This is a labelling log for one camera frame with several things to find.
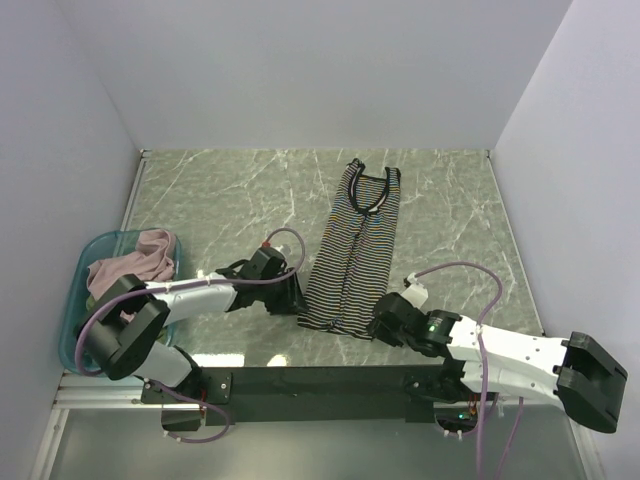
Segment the black white striped tank top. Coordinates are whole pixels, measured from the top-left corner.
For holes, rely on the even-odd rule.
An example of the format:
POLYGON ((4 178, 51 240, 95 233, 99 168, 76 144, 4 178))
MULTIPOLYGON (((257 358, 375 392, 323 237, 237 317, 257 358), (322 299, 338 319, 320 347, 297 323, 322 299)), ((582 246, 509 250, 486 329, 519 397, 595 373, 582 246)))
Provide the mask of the black white striped tank top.
POLYGON ((401 172, 365 173, 353 159, 339 181, 304 293, 306 329, 369 340, 376 302, 386 293, 401 203, 401 172))

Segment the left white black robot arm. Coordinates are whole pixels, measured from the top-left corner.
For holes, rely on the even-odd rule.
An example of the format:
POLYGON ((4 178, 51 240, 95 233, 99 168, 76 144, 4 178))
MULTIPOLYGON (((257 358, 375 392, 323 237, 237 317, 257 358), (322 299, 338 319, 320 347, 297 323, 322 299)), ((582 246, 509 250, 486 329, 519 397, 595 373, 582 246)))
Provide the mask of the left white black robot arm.
POLYGON ((87 375, 158 381, 176 401, 189 401, 199 392, 200 367, 183 349, 159 342, 161 331, 200 314, 233 312, 256 302, 270 315, 305 313, 297 270, 281 251, 264 244, 249 259, 193 279, 144 282, 124 275, 75 328, 76 359, 88 355, 95 363, 87 375))

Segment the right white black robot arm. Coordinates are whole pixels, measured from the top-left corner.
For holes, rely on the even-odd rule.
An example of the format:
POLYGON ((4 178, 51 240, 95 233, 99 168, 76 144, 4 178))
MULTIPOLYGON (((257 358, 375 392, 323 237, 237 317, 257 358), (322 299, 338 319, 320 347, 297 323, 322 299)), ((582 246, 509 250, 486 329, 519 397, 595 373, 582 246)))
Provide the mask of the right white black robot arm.
POLYGON ((407 380, 419 398, 521 397, 555 406, 593 431, 617 430, 628 373, 588 334, 563 339, 479 326, 453 312, 424 313, 398 293, 376 303, 367 331, 388 345, 442 359, 431 373, 407 380))

